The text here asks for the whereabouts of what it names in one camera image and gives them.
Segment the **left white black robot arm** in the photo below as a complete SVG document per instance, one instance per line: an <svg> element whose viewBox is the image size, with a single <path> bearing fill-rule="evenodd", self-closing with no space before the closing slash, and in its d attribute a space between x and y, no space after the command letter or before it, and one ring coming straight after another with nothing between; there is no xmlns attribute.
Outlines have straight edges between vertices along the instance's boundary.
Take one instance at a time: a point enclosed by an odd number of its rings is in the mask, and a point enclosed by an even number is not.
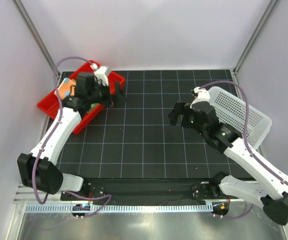
<svg viewBox="0 0 288 240"><path fill-rule="evenodd" d="M41 141L17 159L22 184L47 194L71 191L78 200L89 196L84 177L62 173L56 166L59 154L73 130L94 104L117 107L124 103L122 84L109 83L103 73L81 72L76 85L59 101L56 118Z"/></svg>

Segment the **green towel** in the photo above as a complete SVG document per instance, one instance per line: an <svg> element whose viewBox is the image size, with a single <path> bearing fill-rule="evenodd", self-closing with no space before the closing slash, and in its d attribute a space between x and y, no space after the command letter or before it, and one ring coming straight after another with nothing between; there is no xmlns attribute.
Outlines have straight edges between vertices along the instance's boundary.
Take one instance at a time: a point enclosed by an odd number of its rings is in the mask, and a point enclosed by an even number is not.
<svg viewBox="0 0 288 240"><path fill-rule="evenodd" d="M98 103L93 103L93 104L91 104L91 107L89 108L89 110L87 111L87 113L92 112L97 106L98 106Z"/></svg>

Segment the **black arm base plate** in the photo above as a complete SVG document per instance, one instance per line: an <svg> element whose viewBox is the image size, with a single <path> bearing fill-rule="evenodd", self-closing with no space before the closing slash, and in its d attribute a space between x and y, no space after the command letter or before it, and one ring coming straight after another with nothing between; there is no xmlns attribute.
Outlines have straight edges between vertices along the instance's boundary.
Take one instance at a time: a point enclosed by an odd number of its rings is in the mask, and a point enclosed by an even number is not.
<svg viewBox="0 0 288 240"><path fill-rule="evenodd" d="M77 194L93 198L111 195L111 206L190 206L234 199L209 181L209 178L87 178Z"/></svg>

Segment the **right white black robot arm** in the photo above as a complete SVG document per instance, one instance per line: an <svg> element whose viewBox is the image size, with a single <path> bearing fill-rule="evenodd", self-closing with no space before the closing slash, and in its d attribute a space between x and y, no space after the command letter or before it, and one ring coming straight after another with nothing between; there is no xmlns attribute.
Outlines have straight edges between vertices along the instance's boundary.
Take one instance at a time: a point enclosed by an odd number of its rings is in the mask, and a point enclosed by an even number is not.
<svg viewBox="0 0 288 240"><path fill-rule="evenodd" d="M252 150L232 125L221 122L208 102L177 102L168 115L170 124L175 125L179 116L183 128L195 130L210 147L234 160L257 181L251 184L220 172L212 178L210 194L214 198L227 195L243 199L261 208L276 224L286 225L288 175Z"/></svg>

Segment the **orange beige towel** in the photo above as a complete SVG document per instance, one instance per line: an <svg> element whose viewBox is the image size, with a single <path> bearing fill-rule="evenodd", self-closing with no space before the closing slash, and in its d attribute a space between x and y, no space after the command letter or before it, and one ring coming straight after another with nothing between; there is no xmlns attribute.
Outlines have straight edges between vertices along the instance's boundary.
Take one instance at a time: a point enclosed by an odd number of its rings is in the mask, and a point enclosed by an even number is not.
<svg viewBox="0 0 288 240"><path fill-rule="evenodd" d="M69 95L74 95L74 88L76 86L76 81L70 78L64 78L61 84L58 86L58 93L60 99L63 100L65 97Z"/></svg>

